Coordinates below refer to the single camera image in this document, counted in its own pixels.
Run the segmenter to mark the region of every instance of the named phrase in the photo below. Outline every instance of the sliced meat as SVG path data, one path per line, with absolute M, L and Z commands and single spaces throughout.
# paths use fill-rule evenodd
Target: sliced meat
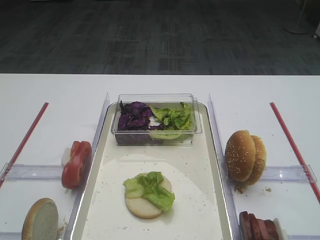
M 267 227 L 265 225 L 265 221 L 258 219 L 258 224 L 259 224 L 259 228 L 260 228 L 260 232 L 261 232 L 261 238 L 262 240 L 272 240 L 268 231 L 267 231 Z
M 250 213 L 249 214 L 250 225 L 251 225 L 251 232 L 254 240 L 262 240 L 261 239 L 261 232 L 258 220 L 256 219 L 255 215 Z
M 274 222 L 269 219 L 264 220 L 264 225 L 266 227 L 268 234 L 271 237 L 271 240 L 279 240 L 279 235 L 277 233 L 277 228 Z
M 250 227 L 250 219 L 247 211 L 240 212 L 239 215 L 240 227 L 242 230 L 242 235 L 244 240 L 253 240 L 251 227 Z

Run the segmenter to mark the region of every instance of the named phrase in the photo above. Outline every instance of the red straw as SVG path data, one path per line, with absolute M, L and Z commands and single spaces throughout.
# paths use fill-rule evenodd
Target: red straw
M 304 158 L 302 157 L 300 151 L 298 150 L 298 147 L 295 144 L 295 141 L 292 138 L 292 136 L 291 136 L 286 124 L 285 124 L 285 121 L 282 119 L 282 117 L 280 115 L 280 112 L 278 111 L 275 103 L 271 102 L 270 105 L 271 105 L 271 108 L 272 108 L 276 118 L 278 119 L 278 121 L 279 121 L 279 123 L 280 123 L 280 125 L 281 125 L 281 127 L 282 127 L 282 129 L 283 129 L 283 131 L 284 131 L 284 133 L 285 133 L 285 135 L 286 135 L 286 137 L 287 137 L 287 139 L 288 139 L 288 141 L 289 141 L 294 153 L 295 153 L 295 155 L 296 155 L 296 158 L 298 159 L 300 165 L 302 165 L 306 176 L 309 178 L 310 177 L 310 173 L 309 173 L 309 170 L 308 170 L 308 168 L 306 166 L 307 164 L 306 164 Z M 320 203 L 320 191 L 319 191 L 319 188 L 318 188 L 317 184 L 315 182 L 310 182 L 310 181 L 309 181 L 309 183 L 310 183 L 310 186 L 311 186 L 316 198 L 318 199 L 318 202 Z
M 13 157 L 11 158 L 4 174 L 3 174 L 3 178 L 0 179 L 0 188 L 2 186 L 2 184 L 4 183 L 5 181 L 5 178 L 7 176 L 7 174 L 9 173 L 10 169 L 12 168 L 12 166 L 15 164 L 17 158 L 19 157 L 22 149 L 24 148 L 24 146 L 26 145 L 30 135 L 32 134 L 32 132 L 34 131 L 34 129 L 36 128 L 38 122 L 40 121 L 42 115 L 44 114 L 45 110 L 47 109 L 49 103 L 48 102 L 45 102 L 42 106 L 42 108 L 40 109 L 38 115 L 36 116 L 36 118 L 34 119 L 32 125 L 30 126 L 28 132 L 26 133 L 26 135 L 24 136 L 24 138 L 22 139 L 22 142 L 20 143 L 20 145 L 18 146 L 17 150 L 15 151 Z

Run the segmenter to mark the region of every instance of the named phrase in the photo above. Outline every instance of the green lettuce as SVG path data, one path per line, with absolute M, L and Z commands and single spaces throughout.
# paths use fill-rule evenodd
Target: green lettuce
M 167 212 L 173 205 L 175 194 L 161 186 L 164 180 L 161 172 L 139 174 L 124 181 L 126 198 L 143 198 Z
M 149 136 L 153 139 L 173 140 L 173 139 L 180 138 L 182 134 L 180 133 L 149 133 Z
M 182 108 L 155 108 L 149 106 L 154 116 L 164 124 L 164 130 L 190 130 L 191 129 L 191 109 L 181 102 Z

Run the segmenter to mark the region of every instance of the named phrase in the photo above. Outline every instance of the white tray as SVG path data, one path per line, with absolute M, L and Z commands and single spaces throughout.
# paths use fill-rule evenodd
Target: white tray
M 199 104 L 203 131 L 190 146 L 118 146 L 109 106 L 72 239 L 231 239 L 207 108 Z M 171 181 L 172 211 L 142 220 L 126 208 L 123 181 L 161 171 Z

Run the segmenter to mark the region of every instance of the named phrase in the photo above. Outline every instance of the bun with lettuce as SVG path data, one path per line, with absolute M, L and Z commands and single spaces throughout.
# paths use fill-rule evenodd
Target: bun with lettuce
M 170 181 L 161 172 L 141 173 L 125 180 L 123 185 L 125 204 L 139 218 L 156 218 L 173 206 L 175 194 Z

